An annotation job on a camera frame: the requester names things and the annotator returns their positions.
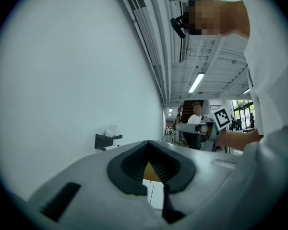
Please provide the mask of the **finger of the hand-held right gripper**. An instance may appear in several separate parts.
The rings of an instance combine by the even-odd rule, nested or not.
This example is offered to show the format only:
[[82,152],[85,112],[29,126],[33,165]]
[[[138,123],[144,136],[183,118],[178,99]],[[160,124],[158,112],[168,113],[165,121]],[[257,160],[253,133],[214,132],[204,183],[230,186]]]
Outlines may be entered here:
[[176,130],[181,132],[200,132],[202,124],[176,124]]

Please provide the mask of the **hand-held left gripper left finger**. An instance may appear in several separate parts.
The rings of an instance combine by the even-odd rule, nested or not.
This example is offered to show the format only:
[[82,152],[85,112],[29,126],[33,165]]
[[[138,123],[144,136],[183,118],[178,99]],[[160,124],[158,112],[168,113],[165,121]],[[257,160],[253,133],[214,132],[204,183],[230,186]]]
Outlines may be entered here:
[[28,199],[42,212],[67,183],[80,186],[55,222],[60,229],[158,229],[163,219],[148,203],[147,196],[127,195],[108,178],[107,166],[117,155],[138,142],[83,157],[46,181]]

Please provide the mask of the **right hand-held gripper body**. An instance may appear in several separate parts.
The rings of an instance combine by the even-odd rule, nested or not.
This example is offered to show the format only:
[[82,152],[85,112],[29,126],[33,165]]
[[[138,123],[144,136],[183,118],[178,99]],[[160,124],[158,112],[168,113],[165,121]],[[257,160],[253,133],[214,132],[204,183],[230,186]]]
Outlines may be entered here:
[[210,112],[208,115],[202,116],[201,124],[211,127],[211,136],[206,140],[216,141],[219,132],[231,125],[231,119],[226,109],[221,107],[213,112]]

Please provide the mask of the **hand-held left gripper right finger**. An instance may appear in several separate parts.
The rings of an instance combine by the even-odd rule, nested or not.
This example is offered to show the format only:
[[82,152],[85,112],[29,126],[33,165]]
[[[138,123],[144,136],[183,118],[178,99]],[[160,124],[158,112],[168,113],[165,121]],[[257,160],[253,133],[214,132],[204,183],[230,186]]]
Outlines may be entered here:
[[234,200],[224,188],[238,156],[159,141],[149,141],[147,149],[148,162],[164,185],[163,210],[157,213],[163,225],[231,224]]

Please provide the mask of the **person's right forearm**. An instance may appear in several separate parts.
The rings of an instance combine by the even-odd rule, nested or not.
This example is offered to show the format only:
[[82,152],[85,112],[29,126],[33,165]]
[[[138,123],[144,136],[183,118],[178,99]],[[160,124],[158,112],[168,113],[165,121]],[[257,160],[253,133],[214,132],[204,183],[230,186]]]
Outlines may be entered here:
[[263,135],[259,135],[257,129],[249,133],[222,130],[218,134],[216,146],[226,146],[236,150],[244,151],[248,144],[258,142],[262,138]]

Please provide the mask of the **black paper roll holder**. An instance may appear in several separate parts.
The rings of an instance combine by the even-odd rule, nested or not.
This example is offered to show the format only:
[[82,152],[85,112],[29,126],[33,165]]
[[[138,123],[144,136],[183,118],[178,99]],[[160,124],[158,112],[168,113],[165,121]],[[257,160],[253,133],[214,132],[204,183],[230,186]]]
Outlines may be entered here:
[[114,140],[122,139],[122,138],[123,138],[123,135],[119,135],[119,136],[110,138],[110,137],[107,137],[105,135],[96,134],[95,149],[96,150],[98,149],[100,151],[104,151],[103,147],[111,146],[111,145],[113,145]]

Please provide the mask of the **person's right hand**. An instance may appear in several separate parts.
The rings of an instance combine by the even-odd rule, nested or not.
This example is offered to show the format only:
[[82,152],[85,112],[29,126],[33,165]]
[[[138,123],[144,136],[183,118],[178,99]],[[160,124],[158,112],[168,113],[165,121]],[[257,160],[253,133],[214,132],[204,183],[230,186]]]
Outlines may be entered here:
[[205,139],[209,139],[211,136],[211,127],[207,125],[200,125],[199,132],[201,136],[205,137]]

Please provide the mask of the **short ceiling light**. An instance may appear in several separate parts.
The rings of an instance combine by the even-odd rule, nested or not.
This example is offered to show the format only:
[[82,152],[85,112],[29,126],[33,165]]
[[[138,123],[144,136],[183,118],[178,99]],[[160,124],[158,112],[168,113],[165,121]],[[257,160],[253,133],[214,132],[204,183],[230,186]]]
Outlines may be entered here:
[[191,88],[189,89],[188,93],[193,93],[195,91],[195,89],[197,88],[197,86],[200,84],[200,82],[202,81],[204,77],[204,73],[198,73]]

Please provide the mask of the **brown cardboard box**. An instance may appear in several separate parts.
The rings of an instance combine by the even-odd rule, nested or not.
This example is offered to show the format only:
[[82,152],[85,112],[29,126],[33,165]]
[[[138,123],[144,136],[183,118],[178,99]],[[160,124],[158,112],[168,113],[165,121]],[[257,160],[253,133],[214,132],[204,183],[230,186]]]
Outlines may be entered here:
[[154,181],[154,182],[161,182],[161,180],[159,179],[158,175],[156,174],[152,165],[149,162],[147,163],[145,167],[143,179]]

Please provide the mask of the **white rectangular cabinet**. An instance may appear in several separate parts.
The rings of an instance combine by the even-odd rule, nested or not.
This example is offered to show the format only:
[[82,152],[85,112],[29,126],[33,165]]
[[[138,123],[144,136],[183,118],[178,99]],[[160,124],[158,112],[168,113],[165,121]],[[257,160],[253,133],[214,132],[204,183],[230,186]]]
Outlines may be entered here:
[[161,182],[146,179],[143,179],[142,184],[147,188],[148,203],[155,209],[163,209],[164,185]]

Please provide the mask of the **person's white shirt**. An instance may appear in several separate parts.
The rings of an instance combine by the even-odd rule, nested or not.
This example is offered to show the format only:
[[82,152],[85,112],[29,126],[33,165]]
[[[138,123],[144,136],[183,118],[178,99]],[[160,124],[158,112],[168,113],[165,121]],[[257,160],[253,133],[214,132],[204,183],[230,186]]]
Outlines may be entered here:
[[273,0],[243,0],[250,22],[244,52],[255,130],[225,191],[234,200],[229,225],[199,230],[288,230],[288,22]]

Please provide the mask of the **white ceiling pipes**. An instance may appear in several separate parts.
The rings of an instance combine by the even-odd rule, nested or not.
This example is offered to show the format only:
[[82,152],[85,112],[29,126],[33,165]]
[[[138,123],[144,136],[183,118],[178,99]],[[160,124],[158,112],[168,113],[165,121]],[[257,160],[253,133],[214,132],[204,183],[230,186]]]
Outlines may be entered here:
[[122,0],[140,38],[161,102],[169,106],[173,64],[173,33],[168,0]]

